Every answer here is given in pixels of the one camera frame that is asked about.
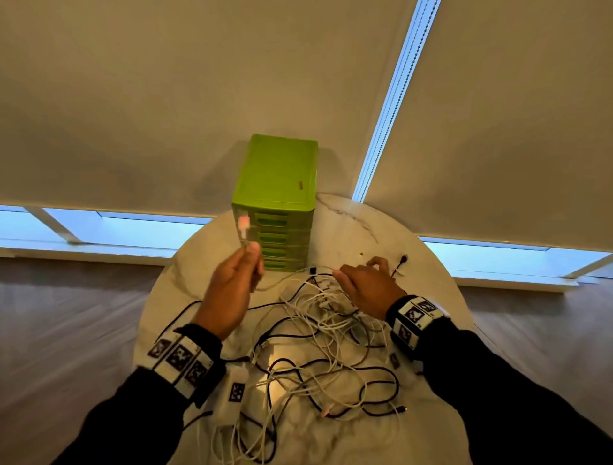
pink connector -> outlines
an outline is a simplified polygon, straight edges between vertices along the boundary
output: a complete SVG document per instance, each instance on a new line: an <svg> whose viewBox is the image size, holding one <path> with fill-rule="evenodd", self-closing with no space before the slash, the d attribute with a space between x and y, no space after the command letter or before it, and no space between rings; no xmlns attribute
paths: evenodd
<svg viewBox="0 0 613 465"><path fill-rule="evenodd" d="M238 218L238 230L240 231L240 237L243 239L247 239L247 231L251 227L251 220L249 219L249 215L243 215Z"/></svg>

black sleeve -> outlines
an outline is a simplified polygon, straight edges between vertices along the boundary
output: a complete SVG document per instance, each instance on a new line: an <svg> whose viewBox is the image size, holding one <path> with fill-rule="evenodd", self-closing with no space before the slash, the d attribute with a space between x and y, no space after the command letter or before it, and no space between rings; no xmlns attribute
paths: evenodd
<svg viewBox="0 0 613 465"><path fill-rule="evenodd" d="M611 463L609 436L494 355L472 331L440 318L424 329L414 354L432 391L462 417L474 465Z"/></svg>
<svg viewBox="0 0 613 465"><path fill-rule="evenodd" d="M177 332L189 336L211 358L219 360L221 341L210 332L196 325ZM194 394L203 401L218 381L218 376L204 377ZM113 397L89 412L78 437L53 465L164 465L177 449L183 413L192 401L155 371L138 367Z"/></svg>

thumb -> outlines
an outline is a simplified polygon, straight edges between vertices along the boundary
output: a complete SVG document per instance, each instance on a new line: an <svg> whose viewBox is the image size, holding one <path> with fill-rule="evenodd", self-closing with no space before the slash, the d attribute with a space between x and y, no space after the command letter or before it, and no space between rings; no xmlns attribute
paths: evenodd
<svg viewBox="0 0 613 465"><path fill-rule="evenodd" d="M332 270L332 276L341 285L341 289L349 296L349 299L355 304L357 297L357 289L349 277L341 270Z"/></svg>
<svg viewBox="0 0 613 465"><path fill-rule="evenodd" d="M246 283L251 282L251 276L260 261L260 255L260 245L257 242L250 242L245 248L245 254L238 262L234 276L239 280L244 279Z"/></svg>

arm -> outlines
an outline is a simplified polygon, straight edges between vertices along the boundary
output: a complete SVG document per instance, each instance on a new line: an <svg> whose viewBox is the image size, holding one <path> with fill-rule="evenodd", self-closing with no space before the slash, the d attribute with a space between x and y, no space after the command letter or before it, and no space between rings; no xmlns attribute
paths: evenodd
<svg viewBox="0 0 613 465"><path fill-rule="evenodd" d="M400 350L423 362L434 393L462 417L475 465L613 457L613 440L564 399L494 355L475 333L457 329L431 302L407 296L386 260L368 264L379 269L343 266L334 275L360 310L390 323ZM416 314L425 315L425 327L408 318L416 302L427 302Z"/></svg>
<svg viewBox="0 0 613 465"><path fill-rule="evenodd" d="M242 321L263 272L257 243L221 263L192 323L156 341L148 366L91 410L53 464L167 463L181 439L183 413L192 402L202 405L223 377L221 341Z"/></svg>

hand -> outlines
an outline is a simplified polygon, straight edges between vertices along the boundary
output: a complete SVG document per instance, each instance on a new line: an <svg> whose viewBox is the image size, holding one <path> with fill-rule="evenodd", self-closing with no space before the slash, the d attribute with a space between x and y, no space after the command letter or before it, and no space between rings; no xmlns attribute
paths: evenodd
<svg viewBox="0 0 613 465"><path fill-rule="evenodd" d="M239 248L221 262L211 276L207 292L192 323L221 340L243 321L253 292L264 275L264 260L257 242Z"/></svg>
<svg viewBox="0 0 613 465"><path fill-rule="evenodd" d="M385 320L388 308L406 293L389 275L385 258L373 257L366 265L343 265L340 270L332 271L332 275L360 311Z"/></svg>

